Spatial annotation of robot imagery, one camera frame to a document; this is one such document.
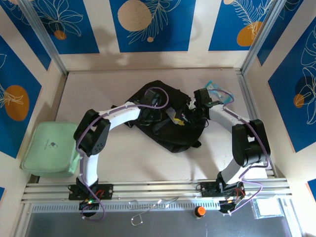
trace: gray floor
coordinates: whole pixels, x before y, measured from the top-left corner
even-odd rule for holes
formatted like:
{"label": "gray floor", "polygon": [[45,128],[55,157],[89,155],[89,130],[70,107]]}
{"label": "gray floor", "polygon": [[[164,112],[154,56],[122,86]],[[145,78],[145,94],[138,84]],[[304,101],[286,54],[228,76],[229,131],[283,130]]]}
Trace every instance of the gray floor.
{"label": "gray floor", "polygon": [[255,220],[248,204],[232,217],[208,211],[195,219],[192,211],[145,213],[144,223],[132,226],[137,212],[107,212],[101,222],[89,222],[78,213],[35,213],[31,215],[28,237],[290,237],[285,217]]}

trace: orange button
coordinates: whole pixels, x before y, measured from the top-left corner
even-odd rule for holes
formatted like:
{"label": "orange button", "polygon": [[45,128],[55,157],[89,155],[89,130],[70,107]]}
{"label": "orange button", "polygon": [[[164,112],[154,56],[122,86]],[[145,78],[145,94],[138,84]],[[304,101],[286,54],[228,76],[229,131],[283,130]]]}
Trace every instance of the orange button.
{"label": "orange button", "polygon": [[204,207],[200,206],[198,209],[197,209],[197,213],[200,215],[200,216],[203,216],[206,214],[206,210]]}

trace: black backpack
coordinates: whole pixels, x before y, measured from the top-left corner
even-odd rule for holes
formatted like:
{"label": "black backpack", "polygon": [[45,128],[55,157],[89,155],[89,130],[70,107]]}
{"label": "black backpack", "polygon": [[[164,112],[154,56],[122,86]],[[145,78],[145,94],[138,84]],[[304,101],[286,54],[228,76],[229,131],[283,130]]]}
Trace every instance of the black backpack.
{"label": "black backpack", "polygon": [[[135,102],[144,97],[145,91],[151,87],[160,87],[164,89],[168,96],[169,102],[166,107],[160,110],[143,109],[143,113],[159,113],[159,119],[151,120],[150,122],[143,121],[142,119],[130,121],[127,123],[129,127],[135,125],[142,130],[147,136],[152,138],[161,146],[165,147],[172,153],[183,152],[190,147],[200,147],[201,142],[198,141],[204,128],[206,119],[203,119],[199,126],[186,123],[185,125],[175,124],[166,113],[166,110],[172,107],[175,111],[183,109],[191,101],[190,97],[178,89],[164,84],[160,80],[150,82],[137,91],[132,97],[128,99],[130,102]],[[154,89],[160,95],[159,105],[166,103],[166,95]]]}

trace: mint green pouch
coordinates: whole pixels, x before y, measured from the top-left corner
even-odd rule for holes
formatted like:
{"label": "mint green pouch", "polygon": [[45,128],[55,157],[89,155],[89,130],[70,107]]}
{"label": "mint green pouch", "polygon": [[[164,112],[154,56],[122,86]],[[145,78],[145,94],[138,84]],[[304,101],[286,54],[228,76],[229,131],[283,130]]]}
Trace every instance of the mint green pouch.
{"label": "mint green pouch", "polygon": [[32,136],[22,169],[36,176],[69,177],[77,168],[79,154],[73,138],[77,125],[42,122]]}

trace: white tabletop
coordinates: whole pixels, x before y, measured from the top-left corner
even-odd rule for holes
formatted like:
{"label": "white tabletop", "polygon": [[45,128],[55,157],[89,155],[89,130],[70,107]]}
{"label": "white tabletop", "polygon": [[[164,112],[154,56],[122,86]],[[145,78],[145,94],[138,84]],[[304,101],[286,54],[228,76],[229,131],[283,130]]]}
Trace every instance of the white tabletop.
{"label": "white tabletop", "polygon": [[[213,80],[234,94],[235,102],[230,109],[248,117],[234,69],[167,69],[70,73],[56,120],[79,123],[87,110],[104,111],[112,105],[122,105],[143,85],[157,79],[191,97],[195,90]],[[173,154],[138,128],[120,125],[109,133],[106,146],[99,155],[99,181],[215,179],[233,158],[231,134],[210,121],[199,140],[200,148]],[[39,182],[73,183],[75,177],[41,177]],[[250,173],[250,177],[267,176],[262,169]]]}

